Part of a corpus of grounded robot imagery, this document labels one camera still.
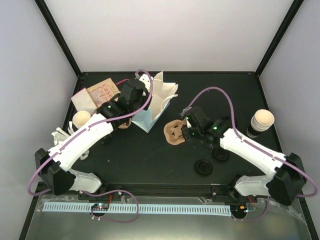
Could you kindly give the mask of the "brown pulp cup carrier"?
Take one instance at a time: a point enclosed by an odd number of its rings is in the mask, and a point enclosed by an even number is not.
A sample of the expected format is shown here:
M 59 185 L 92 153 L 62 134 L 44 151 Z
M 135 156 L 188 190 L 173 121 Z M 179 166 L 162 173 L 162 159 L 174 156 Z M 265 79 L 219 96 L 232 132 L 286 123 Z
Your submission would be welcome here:
M 173 146 L 184 143 L 186 140 L 183 137 L 182 127 L 186 125 L 187 123 L 185 120 L 176 119 L 168 122 L 163 128 L 163 133 L 167 143 Z

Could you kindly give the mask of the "light blue paper bag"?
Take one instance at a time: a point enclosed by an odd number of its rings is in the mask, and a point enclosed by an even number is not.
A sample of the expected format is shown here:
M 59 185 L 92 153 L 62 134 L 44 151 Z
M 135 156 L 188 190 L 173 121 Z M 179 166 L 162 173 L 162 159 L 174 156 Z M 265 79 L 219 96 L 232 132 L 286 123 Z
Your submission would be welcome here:
M 152 98 L 147 110 L 141 110 L 132 118 L 132 122 L 139 128 L 149 133 L 163 111 L 168 107 L 170 100 L 176 94 L 179 85 L 175 82 L 164 82 L 164 72 L 157 73 L 153 80 Z

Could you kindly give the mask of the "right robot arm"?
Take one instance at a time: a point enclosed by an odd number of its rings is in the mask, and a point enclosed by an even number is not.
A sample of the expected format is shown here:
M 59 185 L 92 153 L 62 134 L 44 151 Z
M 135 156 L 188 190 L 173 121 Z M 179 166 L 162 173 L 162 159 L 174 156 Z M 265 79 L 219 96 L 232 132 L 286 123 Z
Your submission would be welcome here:
M 207 149 L 221 148 L 234 153 L 263 172 L 260 176 L 239 176 L 234 189 L 239 195 L 271 197 L 290 206 L 307 182 L 301 158 L 295 154 L 269 149 L 245 135 L 235 132 L 228 120 L 212 121 L 200 107 L 188 107 L 181 116 L 186 125 L 185 138 L 199 139 Z

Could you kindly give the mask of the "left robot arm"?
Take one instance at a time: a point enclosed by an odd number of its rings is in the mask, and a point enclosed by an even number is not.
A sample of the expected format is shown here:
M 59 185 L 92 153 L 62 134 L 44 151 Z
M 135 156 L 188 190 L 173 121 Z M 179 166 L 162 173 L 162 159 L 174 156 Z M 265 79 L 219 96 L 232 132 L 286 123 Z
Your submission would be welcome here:
M 110 135 L 130 118 L 149 106 L 149 91 L 143 81 L 130 79 L 120 93 L 103 103 L 88 122 L 62 143 L 35 153 L 37 174 L 56 196 L 68 191 L 95 193 L 102 179 L 94 173 L 73 170 L 74 163 L 99 140 Z

